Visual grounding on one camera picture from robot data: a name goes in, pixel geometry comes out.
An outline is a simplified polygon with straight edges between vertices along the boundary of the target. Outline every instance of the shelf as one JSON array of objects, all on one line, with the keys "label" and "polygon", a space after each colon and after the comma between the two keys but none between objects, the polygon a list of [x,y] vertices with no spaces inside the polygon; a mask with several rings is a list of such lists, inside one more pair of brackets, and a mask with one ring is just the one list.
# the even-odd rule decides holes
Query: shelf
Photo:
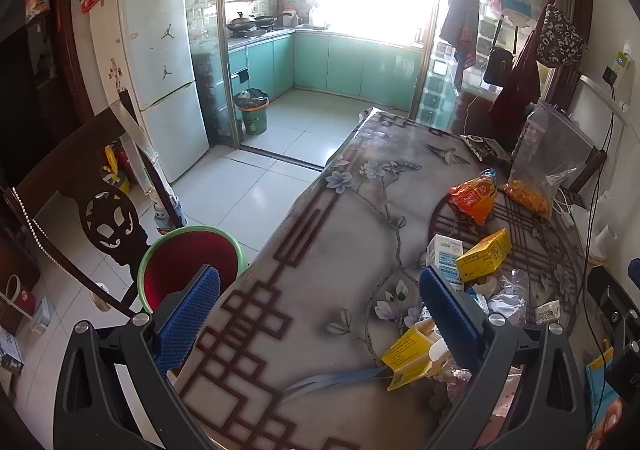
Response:
[{"label": "shelf", "polygon": [[618,102],[613,100],[613,98],[611,97],[611,94],[608,93],[603,87],[598,85],[594,80],[592,80],[588,76],[581,75],[579,80],[583,84],[585,84],[588,88],[590,88],[590,90],[593,91],[593,93],[597,97],[599,97],[599,99],[607,107],[609,107],[609,109],[618,117],[618,119],[620,120],[623,126],[628,126],[632,130],[633,134],[636,136],[636,140],[638,140],[638,143],[640,143],[640,137],[638,136],[638,133],[636,132],[633,125],[626,118],[626,112],[623,112]]}]

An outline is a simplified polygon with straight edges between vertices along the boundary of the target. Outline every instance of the towel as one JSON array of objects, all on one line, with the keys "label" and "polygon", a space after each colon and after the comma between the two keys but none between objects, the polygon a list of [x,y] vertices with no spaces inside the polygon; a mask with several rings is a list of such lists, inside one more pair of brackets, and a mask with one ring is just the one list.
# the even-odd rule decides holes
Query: towel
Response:
[{"label": "towel", "polygon": [[454,55],[458,68],[454,85],[460,90],[462,73],[476,64],[480,0],[449,0],[449,13],[442,25],[440,38],[456,48]]}]

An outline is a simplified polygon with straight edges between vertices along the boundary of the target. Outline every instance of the table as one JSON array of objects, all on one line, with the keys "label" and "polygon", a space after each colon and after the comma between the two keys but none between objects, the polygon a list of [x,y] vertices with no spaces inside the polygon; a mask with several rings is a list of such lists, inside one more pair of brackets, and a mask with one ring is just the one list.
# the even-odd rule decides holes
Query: table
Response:
[{"label": "table", "polygon": [[446,205],[485,168],[459,138],[372,110],[207,318],[175,383],[207,435],[229,449],[423,448],[446,387],[388,392],[380,356],[421,309],[434,232],[468,249],[508,227],[504,268],[529,271],[529,311],[557,297],[570,330],[581,267],[556,219],[502,194],[474,229]]}]

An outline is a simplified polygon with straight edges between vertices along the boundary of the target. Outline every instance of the blue gripper pad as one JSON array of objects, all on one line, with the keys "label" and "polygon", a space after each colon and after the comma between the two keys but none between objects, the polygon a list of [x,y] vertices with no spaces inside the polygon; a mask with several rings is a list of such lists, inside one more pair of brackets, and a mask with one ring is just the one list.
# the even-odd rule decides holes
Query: blue gripper pad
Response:
[{"label": "blue gripper pad", "polygon": [[[436,322],[456,363],[473,374],[482,365],[484,340],[454,296],[455,292],[437,271],[428,266],[420,273],[420,298]],[[459,298],[465,300],[464,297],[461,293]]]},{"label": "blue gripper pad", "polygon": [[219,296],[218,270],[208,267],[186,291],[160,332],[156,333],[156,366],[161,374],[183,363]]}]

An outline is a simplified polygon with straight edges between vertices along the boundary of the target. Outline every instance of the plastic container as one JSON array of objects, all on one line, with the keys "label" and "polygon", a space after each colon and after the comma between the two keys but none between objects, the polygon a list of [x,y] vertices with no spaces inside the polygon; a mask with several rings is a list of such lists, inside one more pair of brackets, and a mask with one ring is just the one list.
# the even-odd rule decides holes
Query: plastic container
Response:
[{"label": "plastic container", "polygon": [[152,313],[169,293],[180,291],[203,264],[220,275],[220,294],[247,267],[240,244],[213,226],[185,226],[160,237],[146,251],[138,269],[138,296]]},{"label": "plastic container", "polygon": [[244,129],[251,136],[267,130],[269,95],[260,89],[247,89],[234,96],[236,107],[242,112]]},{"label": "plastic container", "polygon": [[592,148],[593,143],[576,125],[540,100],[513,151],[504,190],[525,208],[549,218],[558,188],[582,171]]}]

